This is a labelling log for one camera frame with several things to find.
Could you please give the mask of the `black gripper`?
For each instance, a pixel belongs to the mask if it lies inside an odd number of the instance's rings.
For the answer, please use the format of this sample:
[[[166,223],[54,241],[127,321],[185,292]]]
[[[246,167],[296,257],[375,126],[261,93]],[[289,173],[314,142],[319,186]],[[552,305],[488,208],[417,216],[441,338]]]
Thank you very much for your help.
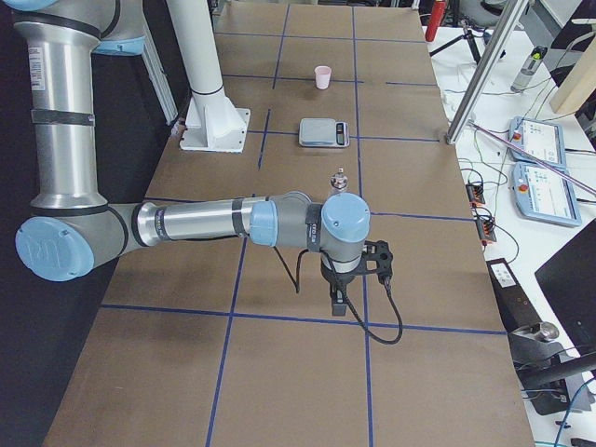
[[[345,315],[345,304],[347,298],[347,285],[357,276],[365,276],[368,273],[366,262],[360,261],[352,270],[345,273],[338,273],[332,270],[324,262],[320,264],[322,276],[330,284],[330,296],[332,298],[332,316],[343,317]]]

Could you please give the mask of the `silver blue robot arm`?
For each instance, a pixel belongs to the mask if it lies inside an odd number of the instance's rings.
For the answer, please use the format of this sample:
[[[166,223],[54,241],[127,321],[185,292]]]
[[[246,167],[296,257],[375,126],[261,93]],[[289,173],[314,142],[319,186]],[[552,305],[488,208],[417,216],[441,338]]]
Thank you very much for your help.
[[[50,281],[82,277],[122,254],[175,240],[246,237],[275,249],[317,252],[332,313],[353,312],[348,284],[376,254],[370,212],[341,192],[323,203],[301,192],[158,206],[111,204],[96,172],[93,54],[139,55],[139,1],[13,1],[15,29],[28,45],[40,191],[17,230],[21,261]]]

